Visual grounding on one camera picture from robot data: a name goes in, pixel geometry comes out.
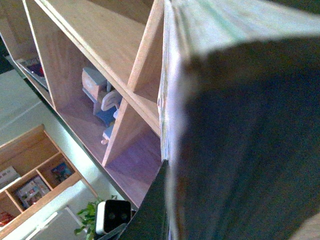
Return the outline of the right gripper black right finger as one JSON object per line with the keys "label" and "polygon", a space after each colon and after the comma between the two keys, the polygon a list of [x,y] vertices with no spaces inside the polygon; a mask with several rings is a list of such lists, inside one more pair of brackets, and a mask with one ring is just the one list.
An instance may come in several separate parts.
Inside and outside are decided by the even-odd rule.
{"label": "right gripper black right finger", "polygon": [[182,68],[175,239],[290,239],[320,208],[320,39],[194,52]]}

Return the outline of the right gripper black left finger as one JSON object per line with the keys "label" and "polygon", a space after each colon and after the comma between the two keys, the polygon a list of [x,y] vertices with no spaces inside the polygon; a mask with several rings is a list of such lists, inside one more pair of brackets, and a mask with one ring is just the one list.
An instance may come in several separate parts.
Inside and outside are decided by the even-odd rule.
{"label": "right gripper black left finger", "polygon": [[119,236],[120,240],[169,240],[165,183],[169,162],[164,160],[138,211]]}

